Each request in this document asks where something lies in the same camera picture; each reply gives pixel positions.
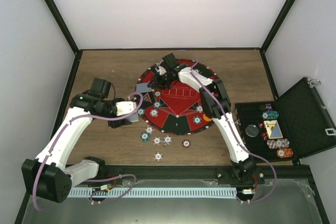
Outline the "triangular all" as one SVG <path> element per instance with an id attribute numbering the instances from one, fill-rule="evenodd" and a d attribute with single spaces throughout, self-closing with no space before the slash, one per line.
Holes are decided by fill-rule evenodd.
<path id="1" fill-rule="evenodd" d="M 151 95 L 149 93 L 146 93 L 144 96 L 143 96 L 143 100 L 145 102 L 149 102 L 149 103 L 152 103 L 152 98 L 151 98 Z"/>

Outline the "dealt blue backed card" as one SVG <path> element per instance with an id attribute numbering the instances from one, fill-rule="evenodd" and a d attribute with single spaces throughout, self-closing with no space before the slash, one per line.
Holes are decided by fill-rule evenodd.
<path id="1" fill-rule="evenodd" d="M 149 93 L 152 92 L 152 89 L 148 87 L 149 83 L 138 83 L 135 87 L 135 91 L 138 93 Z"/>

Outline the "blue backed card deck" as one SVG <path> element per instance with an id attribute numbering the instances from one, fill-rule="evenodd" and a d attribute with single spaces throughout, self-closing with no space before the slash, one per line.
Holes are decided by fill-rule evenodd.
<path id="1" fill-rule="evenodd" d="M 127 118 L 128 121 L 130 121 L 131 123 L 137 122 L 139 120 L 139 116 L 138 114 L 132 114 L 131 116 L 129 116 Z"/>

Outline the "brown poker chip stack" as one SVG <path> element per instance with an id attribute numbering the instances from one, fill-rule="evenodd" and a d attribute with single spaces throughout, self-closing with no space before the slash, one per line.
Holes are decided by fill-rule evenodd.
<path id="1" fill-rule="evenodd" d="M 190 142 L 188 140 L 184 140 L 182 144 L 186 148 L 190 147 Z"/>

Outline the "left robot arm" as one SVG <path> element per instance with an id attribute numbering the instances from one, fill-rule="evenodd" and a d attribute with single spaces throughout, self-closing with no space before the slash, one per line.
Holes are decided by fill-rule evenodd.
<path id="1" fill-rule="evenodd" d="M 102 184 L 106 180 L 106 163 L 102 159 L 88 156 L 72 166 L 66 164 L 93 120 L 107 121 L 113 129 L 133 122 L 130 117 L 140 108 L 143 95 L 134 92 L 126 100 L 109 100 L 110 88 L 111 82 L 94 78 L 90 89 L 73 97 L 65 119 L 47 146 L 35 159 L 26 159 L 22 164 L 24 183 L 36 209 L 40 208 L 38 198 L 61 203 L 73 187 L 83 182 Z"/>

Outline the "green poker chip stack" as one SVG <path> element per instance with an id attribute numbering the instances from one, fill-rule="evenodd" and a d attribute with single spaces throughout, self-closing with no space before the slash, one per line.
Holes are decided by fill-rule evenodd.
<path id="1" fill-rule="evenodd" d="M 141 134 L 141 140 L 142 140 L 143 142 L 147 142 L 147 141 L 149 141 L 149 139 L 150 139 L 150 134 L 149 134 L 149 133 L 147 133 L 147 132 L 143 132 L 143 133 Z"/>

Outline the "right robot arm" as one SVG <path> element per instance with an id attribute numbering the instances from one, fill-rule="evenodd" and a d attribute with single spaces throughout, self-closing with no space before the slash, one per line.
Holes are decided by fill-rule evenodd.
<path id="1" fill-rule="evenodd" d="M 151 88 L 164 90 L 179 81 L 199 93 L 203 112 L 212 119 L 227 145 L 235 181 L 248 182 L 256 170 L 256 163 L 235 126 L 231 101 L 222 80 L 203 75 L 197 61 L 191 66 L 180 63 L 174 54 L 164 56 L 153 66 L 153 72 L 148 85 Z"/>

